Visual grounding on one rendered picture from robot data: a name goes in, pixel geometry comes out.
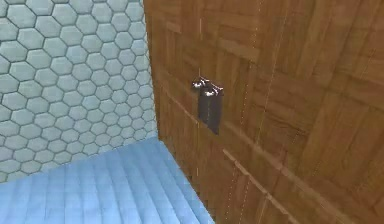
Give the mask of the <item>brown wooden room door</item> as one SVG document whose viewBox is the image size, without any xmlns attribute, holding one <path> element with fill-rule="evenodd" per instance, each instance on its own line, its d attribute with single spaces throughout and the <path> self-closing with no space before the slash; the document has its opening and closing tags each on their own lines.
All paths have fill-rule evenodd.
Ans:
<svg viewBox="0 0 384 224">
<path fill-rule="evenodd" d="M 384 0 L 144 0 L 160 139 L 217 224 L 384 224 Z M 224 89 L 219 134 L 199 77 Z"/>
</svg>

